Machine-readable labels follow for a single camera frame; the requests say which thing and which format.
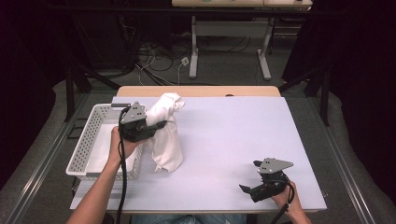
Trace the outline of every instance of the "basket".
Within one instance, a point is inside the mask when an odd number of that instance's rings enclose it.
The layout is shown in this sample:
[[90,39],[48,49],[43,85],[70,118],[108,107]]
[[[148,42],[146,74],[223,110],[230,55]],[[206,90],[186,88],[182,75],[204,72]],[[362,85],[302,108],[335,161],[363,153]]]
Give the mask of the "basket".
[[[105,167],[111,140],[111,130],[119,124],[120,111],[111,104],[95,105],[66,168],[68,175],[79,179],[96,179]],[[136,179],[142,154],[140,145],[126,159],[127,179]],[[122,179],[121,168],[116,179]]]

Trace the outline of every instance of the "desk leg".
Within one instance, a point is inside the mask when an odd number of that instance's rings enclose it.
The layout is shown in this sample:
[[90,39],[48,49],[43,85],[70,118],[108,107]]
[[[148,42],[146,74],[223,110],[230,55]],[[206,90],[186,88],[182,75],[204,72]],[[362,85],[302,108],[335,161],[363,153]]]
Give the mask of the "desk leg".
[[268,49],[268,43],[271,39],[273,24],[274,24],[274,18],[268,19],[268,25],[265,30],[265,38],[264,38],[264,42],[262,43],[262,49],[257,50],[260,60],[260,66],[262,67],[262,76],[264,77],[265,80],[271,80],[270,69],[268,68],[268,63],[265,58],[265,53]]
[[196,34],[196,23],[195,17],[192,17],[191,21],[191,35],[192,35],[192,53],[190,59],[190,78],[197,77],[197,66],[198,66],[198,48],[197,48],[197,34]]

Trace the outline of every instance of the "human arm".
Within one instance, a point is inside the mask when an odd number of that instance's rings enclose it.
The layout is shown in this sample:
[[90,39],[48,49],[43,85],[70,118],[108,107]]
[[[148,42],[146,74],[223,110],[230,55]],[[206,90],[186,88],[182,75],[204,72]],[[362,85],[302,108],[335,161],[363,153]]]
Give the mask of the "human arm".
[[[134,149],[141,143],[124,141],[125,158],[131,156]],[[120,168],[119,144],[119,128],[114,127],[111,131],[110,150],[106,165],[67,223],[102,223],[117,171]]]
[[[297,188],[294,182],[290,181],[290,184],[294,188],[294,199],[289,204],[288,211],[285,212],[293,224],[311,224],[311,220],[308,218],[303,208],[301,207],[300,198],[298,197]],[[278,208],[283,207],[288,202],[290,187],[286,186],[285,190],[272,199],[276,203]]]

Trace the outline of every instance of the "cloth fold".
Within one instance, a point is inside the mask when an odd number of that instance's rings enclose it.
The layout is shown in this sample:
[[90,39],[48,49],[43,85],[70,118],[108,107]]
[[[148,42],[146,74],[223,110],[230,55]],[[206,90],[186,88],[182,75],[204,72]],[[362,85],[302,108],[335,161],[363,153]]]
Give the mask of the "cloth fold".
[[173,114],[179,111],[184,104],[177,93],[167,92],[146,112],[148,126],[166,120],[165,126],[157,130],[146,143],[148,147],[152,148],[152,159],[157,163],[156,172],[162,168],[168,172],[174,172],[183,162],[177,122]]

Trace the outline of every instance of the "white table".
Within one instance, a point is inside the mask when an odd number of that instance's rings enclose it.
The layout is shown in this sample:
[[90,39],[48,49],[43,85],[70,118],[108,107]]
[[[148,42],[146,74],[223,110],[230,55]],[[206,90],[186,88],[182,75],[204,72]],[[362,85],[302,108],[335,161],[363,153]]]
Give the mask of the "white table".
[[[306,157],[303,144],[294,125],[286,101],[282,97],[235,96],[249,87],[203,87],[205,97],[191,97],[200,87],[166,87],[160,91],[186,93],[186,102],[177,118],[184,161],[173,173],[155,173],[150,149],[145,148],[138,178],[128,181],[124,213],[262,213],[277,210],[271,199],[254,203],[239,184],[256,187],[261,177],[253,161],[277,158],[291,161],[294,166],[284,170],[298,186],[303,209],[326,209],[318,182]],[[157,95],[137,88],[136,95]],[[252,87],[265,94],[274,87]],[[207,97],[210,91],[216,97]],[[130,97],[149,106],[158,97]],[[81,181],[70,206],[75,209],[88,189],[91,180]],[[121,182],[117,181],[107,210],[118,209]]]
[[[256,7],[258,10],[276,8],[299,8],[312,6],[311,0],[173,0],[174,7]],[[268,21],[197,21],[191,19],[192,53],[190,78],[196,78],[198,66],[198,48],[196,36],[250,36],[263,38],[262,48],[257,50],[262,75],[265,80],[271,79],[265,53],[273,30],[274,18]]]

